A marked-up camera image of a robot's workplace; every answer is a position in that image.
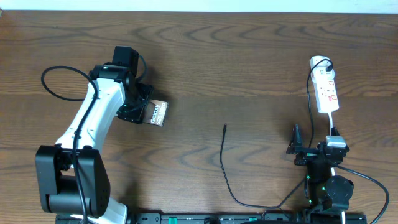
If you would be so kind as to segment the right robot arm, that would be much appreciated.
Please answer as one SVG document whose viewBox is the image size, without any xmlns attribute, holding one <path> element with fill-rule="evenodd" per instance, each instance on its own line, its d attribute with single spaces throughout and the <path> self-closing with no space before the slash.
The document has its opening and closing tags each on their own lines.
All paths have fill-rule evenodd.
<svg viewBox="0 0 398 224">
<path fill-rule="evenodd" d="M 305 147 L 299 126 L 293 128 L 293 135 L 287 148 L 287 154 L 294 154 L 294 164 L 305 166 L 305 196 L 310 207 L 305 209 L 300 219 L 304 223 L 344 223 L 345 211 L 349 209 L 349 200 L 353 195 L 352 181 L 332 171 L 332 162 L 340 164 L 349 152 L 345 140 L 336 128 L 317 147 Z"/>
</svg>

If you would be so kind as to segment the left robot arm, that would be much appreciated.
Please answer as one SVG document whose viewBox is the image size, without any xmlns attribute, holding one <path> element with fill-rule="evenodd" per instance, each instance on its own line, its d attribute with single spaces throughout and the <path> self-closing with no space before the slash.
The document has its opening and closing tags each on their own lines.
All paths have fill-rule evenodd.
<svg viewBox="0 0 398 224">
<path fill-rule="evenodd" d="M 111 198 L 101 158 L 114 118 L 141 124 L 153 86 L 141 83 L 142 56 L 117 46 L 113 59 L 83 74 L 88 91 L 71 125 L 53 146 L 35 155 L 40 204 L 73 223 L 134 223 L 128 207 Z"/>
</svg>

